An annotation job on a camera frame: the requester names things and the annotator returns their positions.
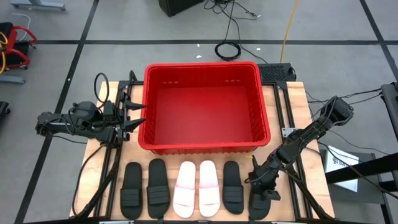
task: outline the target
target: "red chair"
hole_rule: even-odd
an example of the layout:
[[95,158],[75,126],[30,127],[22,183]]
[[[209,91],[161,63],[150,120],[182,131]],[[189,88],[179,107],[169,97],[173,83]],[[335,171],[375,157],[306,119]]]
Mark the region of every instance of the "red chair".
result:
[[[31,37],[32,40],[17,40],[17,30],[26,31]],[[29,50],[29,46],[32,46],[36,49],[34,43],[36,43],[36,36],[27,28],[22,26],[14,26],[10,22],[2,22],[0,23],[0,32],[2,32],[8,39],[8,44],[4,47],[2,51],[6,54],[6,67],[7,68],[21,68],[27,69],[27,66],[30,64],[30,60],[27,57],[27,52]],[[4,63],[2,58],[0,57],[0,65]]]

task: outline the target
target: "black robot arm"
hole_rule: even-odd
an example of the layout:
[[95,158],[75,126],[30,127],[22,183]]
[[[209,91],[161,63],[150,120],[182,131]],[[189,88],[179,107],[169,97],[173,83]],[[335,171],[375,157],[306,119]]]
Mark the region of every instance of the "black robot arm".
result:
[[320,218],[331,218],[312,197],[304,182],[300,180],[296,171],[294,171],[292,164],[309,142],[319,139],[333,126],[346,124],[352,117],[353,108],[341,98],[334,96],[321,109],[321,115],[317,120],[305,129],[298,129],[292,132],[285,143],[271,152],[262,165],[259,166],[253,156],[254,170],[249,173],[249,177],[245,181],[251,184],[251,194],[259,195],[262,201],[280,200],[280,195],[275,190],[275,181],[279,177],[278,172],[281,170],[293,177]]
[[[128,110],[139,110],[145,107],[145,105],[130,101],[124,102],[124,105]],[[117,109],[110,101],[104,104],[103,112],[94,103],[84,101],[73,104],[68,114],[43,112],[37,118],[35,129],[37,134],[43,136],[67,133],[94,138],[101,144],[114,147],[118,140],[128,141],[129,132],[132,132],[144,121],[143,118],[130,121],[125,116],[124,110]]]

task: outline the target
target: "black speaker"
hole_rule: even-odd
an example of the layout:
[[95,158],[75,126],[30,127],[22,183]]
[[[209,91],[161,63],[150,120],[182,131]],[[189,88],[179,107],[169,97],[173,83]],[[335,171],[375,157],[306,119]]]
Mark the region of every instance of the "black speaker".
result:
[[203,0],[159,0],[159,6],[170,17],[201,2]]

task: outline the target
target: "black floor line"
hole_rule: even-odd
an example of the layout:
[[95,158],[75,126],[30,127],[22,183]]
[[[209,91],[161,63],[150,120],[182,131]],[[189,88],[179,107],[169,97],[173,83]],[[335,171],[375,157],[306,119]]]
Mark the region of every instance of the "black floor line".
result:
[[[76,66],[79,61],[81,51],[83,50],[84,40],[86,40],[86,38],[87,38],[88,31],[90,29],[91,23],[94,18],[94,14],[95,14],[95,11],[96,11],[96,8],[98,5],[98,1],[99,0],[93,1],[93,5],[92,5],[90,13],[88,15],[85,28],[83,29],[83,33],[80,38],[80,43],[78,44],[78,47],[76,49],[76,53],[75,53],[75,56],[73,57],[72,64],[70,65],[68,75],[65,79],[65,83],[63,85],[61,95],[60,95],[60,98],[57,103],[57,107],[55,108],[55,113],[60,113],[63,108],[63,104],[65,103],[65,99],[68,94],[70,83],[72,82],[72,78],[75,73]],[[40,173],[42,171],[45,158],[47,157],[47,153],[49,151],[50,144],[51,144],[51,139],[45,138],[43,146],[40,150],[39,158],[37,159],[35,168],[33,170],[32,177],[30,178],[24,198],[22,199],[22,203],[19,207],[18,214],[15,219],[15,223],[18,223],[18,224],[23,223],[25,220],[25,216],[28,211],[30,201],[32,200],[32,196],[35,191],[37,182],[39,181]]]
[[365,14],[366,14],[366,17],[369,20],[369,23],[371,24],[373,32],[374,32],[374,34],[377,37],[377,40],[380,41],[380,43],[381,43],[380,44],[381,49],[382,49],[382,51],[384,53],[384,56],[386,57],[386,60],[387,60],[389,66],[391,68],[391,71],[394,74],[396,80],[398,80],[398,68],[397,68],[397,65],[395,63],[394,58],[392,57],[392,55],[390,53],[390,50],[388,49],[388,46],[386,44],[387,42],[384,41],[383,36],[381,35],[381,32],[380,32],[379,28],[377,27],[376,21],[374,20],[374,18],[372,16],[372,13],[371,13],[368,5],[366,4],[366,1],[365,0],[359,0],[359,1],[360,1],[361,5],[363,7],[363,10],[365,11]]
[[[98,45],[219,44],[223,40],[85,40]],[[37,44],[79,44],[80,40],[38,40]],[[283,40],[241,40],[242,44],[280,45]],[[287,45],[398,45],[398,40],[287,40]]]

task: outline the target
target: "wooden board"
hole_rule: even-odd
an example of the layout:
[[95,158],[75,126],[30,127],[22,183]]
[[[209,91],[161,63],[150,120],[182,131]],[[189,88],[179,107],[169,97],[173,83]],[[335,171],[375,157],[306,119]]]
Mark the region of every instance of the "wooden board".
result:
[[[109,99],[114,99],[116,97],[117,91],[117,82],[111,83],[111,94],[109,95]],[[290,103],[292,105],[292,111],[294,116],[295,125],[297,128],[304,128],[309,125],[312,120],[310,116],[310,111],[308,108],[307,97],[304,92],[303,83],[301,82],[291,82],[288,83],[289,87],[289,96]],[[257,158],[258,163],[263,163],[268,154],[273,151],[277,146],[279,146],[281,141],[280,131],[279,131],[279,122],[277,118],[277,110],[275,107],[275,98],[274,92],[271,86],[264,86],[263,95],[264,101],[266,102],[266,110],[271,130],[271,141],[268,145],[264,147],[259,147],[254,151],[254,155]],[[105,87],[104,84],[101,88],[100,97],[103,98],[105,96]],[[280,97],[282,102],[282,109],[284,110],[285,123],[287,124],[287,117],[285,112],[285,105],[283,105],[283,93],[280,91]],[[132,101],[135,103],[142,102],[142,86],[133,86],[132,89]],[[130,111],[129,115],[131,119],[139,118],[141,115],[140,111]],[[123,183],[124,178],[124,168],[129,162],[138,162],[142,166],[143,171],[143,181],[142,181],[142,189],[143,189],[143,211],[139,219],[141,220],[150,220],[151,218],[147,212],[147,197],[146,197],[146,187],[148,184],[148,165],[149,162],[155,158],[161,158],[165,161],[167,166],[167,175],[169,178],[169,187],[170,187],[170,195],[171,198],[174,194],[174,186],[178,176],[178,170],[183,161],[192,161],[197,166],[197,188],[198,188],[198,168],[200,162],[204,160],[212,160],[216,164],[217,175],[219,179],[220,192],[222,190],[223,183],[223,166],[226,161],[236,161],[239,164],[240,174],[242,183],[243,180],[248,177],[248,173],[252,171],[252,164],[249,155],[252,153],[243,153],[243,154],[194,154],[194,155],[173,155],[173,156],[158,156],[153,154],[150,151],[143,150],[137,142],[138,137],[138,129],[136,129],[131,134],[131,140],[129,142],[125,142],[123,144],[123,151],[121,156],[121,162],[119,166],[118,172],[118,182],[116,185],[115,197],[113,202],[113,212],[111,218],[114,220],[125,219],[120,211],[120,188]],[[311,142],[308,147],[318,150],[317,144],[315,141]],[[98,148],[98,142],[94,140],[89,140],[88,145],[85,152],[85,159]],[[99,152],[95,157],[91,159],[86,165],[86,169],[83,171],[80,188],[78,191],[78,196],[76,198],[76,209],[80,211],[86,205],[86,203],[90,200],[91,196],[95,193],[98,188],[98,182],[100,179],[101,168],[104,159],[104,152]],[[323,171],[322,161],[320,156],[314,152],[304,150],[302,153],[303,166],[305,169],[306,177],[307,177],[307,185],[309,191],[313,194],[318,203],[325,209],[325,211],[334,216],[333,207],[331,204],[328,186],[326,184],[326,178]],[[244,200],[245,200],[245,208],[248,207],[248,198],[250,186],[248,184],[243,184],[244,186]],[[264,220],[272,220],[272,221],[292,221],[294,220],[294,212],[293,206],[290,196],[290,190],[288,185],[288,177],[284,173],[280,172],[280,177],[277,179],[277,187],[276,189],[279,191],[282,199],[280,201],[272,201],[271,210],[268,216]],[[302,194],[299,189],[297,189],[298,198],[300,202],[300,211],[301,216],[305,216],[304,206],[302,202]],[[106,202],[108,200],[108,191],[103,195],[103,203],[101,206],[101,215],[105,214]],[[214,221],[247,221],[248,220],[248,211],[247,209],[241,215],[233,215],[225,210],[224,206],[221,203],[220,210],[218,213],[210,218],[205,218],[200,215],[199,206],[198,206],[198,191],[195,192],[195,210],[193,215],[188,218],[180,218],[177,214],[175,214],[172,205],[170,209],[165,214],[164,220],[214,220]]]

